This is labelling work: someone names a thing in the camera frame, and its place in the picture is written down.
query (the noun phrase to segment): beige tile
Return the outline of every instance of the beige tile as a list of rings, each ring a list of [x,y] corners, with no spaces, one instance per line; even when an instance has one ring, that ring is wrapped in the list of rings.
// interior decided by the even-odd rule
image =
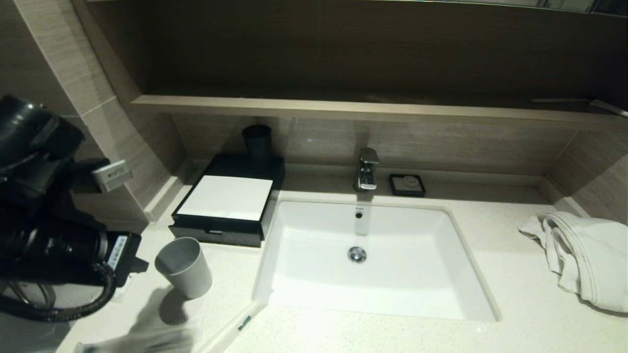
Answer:
[[[77,209],[93,215],[99,222],[118,220],[146,222],[142,208],[131,195],[127,186],[108,193],[76,193],[72,195]]]
[[[556,207],[556,210],[569,212],[579,217],[591,217],[587,211],[585,211],[573,197],[568,196],[564,189],[558,186],[556,180],[549,175],[542,176],[536,188],[545,196],[551,205]]]
[[[216,153],[246,153],[242,130],[255,117],[173,115],[190,158],[209,159]]]
[[[580,131],[550,175],[592,217],[628,224],[628,134]]]
[[[66,116],[63,117],[65,120],[70,122],[70,124],[76,126],[83,132],[85,136],[85,140],[81,143],[80,147],[78,147],[78,151],[74,155],[74,159],[76,161],[86,160],[89,158],[104,158],[105,154],[100,149],[100,146],[94,140],[94,137],[89,132],[89,129],[78,116]]]
[[[17,7],[0,1],[0,97],[41,103],[59,115],[77,115]]]
[[[477,124],[382,124],[382,163],[420,169],[546,173],[573,131]]]
[[[171,176],[161,190],[153,197],[144,208],[144,214],[150,221],[157,221],[173,203],[175,197],[188,181],[195,182],[200,170],[197,170],[192,160],[187,159],[181,167]]]
[[[282,154],[288,163],[354,165],[361,148],[376,146],[379,125],[365,121],[296,119]]]
[[[114,96],[70,0],[16,0],[61,85],[83,114]]]
[[[273,146],[288,163],[357,163],[362,147],[383,166],[485,173],[546,173],[574,131],[525,126],[334,121],[256,117],[273,130]],[[241,129],[250,120],[227,116],[175,116],[192,158],[244,152]]]
[[[132,232],[142,234],[148,221],[129,222],[124,220],[103,220],[101,221],[110,231]]]
[[[206,159],[206,158],[200,158],[200,159],[194,158],[191,161],[192,161],[192,164],[194,164],[194,168],[196,168],[197,170],[201,170],[202,171],[202,170],[205,170],[205,168],[207,168],[207,166],[209,165],[209,163],[212,161],[213,158],[214,158],[214,156],[212,155],[212,156],[210,156],[209,159]],[[188,179],[187,183],[189,185],[193,185],[195,181],[196,180]]]
[[[129,191],[143,208],[187,157],[169,114],[124,112],[112,100],[83,117],[111,160],[126,160],[134,178]]]

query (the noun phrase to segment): chrome faucet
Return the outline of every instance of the chrome faucet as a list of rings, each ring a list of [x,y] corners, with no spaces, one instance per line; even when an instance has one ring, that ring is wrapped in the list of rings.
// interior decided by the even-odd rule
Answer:
[[[360,161],[354,188],[359,192],[377,189],[375,183],[375,165],[379,164],[377,152],[372,148],[362,148],[360,150]]]

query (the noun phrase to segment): sink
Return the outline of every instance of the sink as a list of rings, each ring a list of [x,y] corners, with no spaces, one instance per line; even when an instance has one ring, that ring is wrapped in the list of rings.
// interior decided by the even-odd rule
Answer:
[[[275,212],[254,294],[270,305],[496,320],[447,210],[284,201]]]

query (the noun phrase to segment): electrical socket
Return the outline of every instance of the electrical socket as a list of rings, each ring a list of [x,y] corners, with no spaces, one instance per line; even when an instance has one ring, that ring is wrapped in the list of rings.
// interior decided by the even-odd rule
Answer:
[[[129,165],[126,164],[125,160],[96,169],[92,172],[92,175],[102,192],[110,192],[133,179],[131,169],[129,169]]]

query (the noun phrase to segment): white towel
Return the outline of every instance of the white towel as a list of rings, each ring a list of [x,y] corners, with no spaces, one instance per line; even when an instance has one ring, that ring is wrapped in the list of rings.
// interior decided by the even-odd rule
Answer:
[[[567,212],[530,218],[519,230],[539,239],[560,288],[596,307],[628,312],[628,227]]]

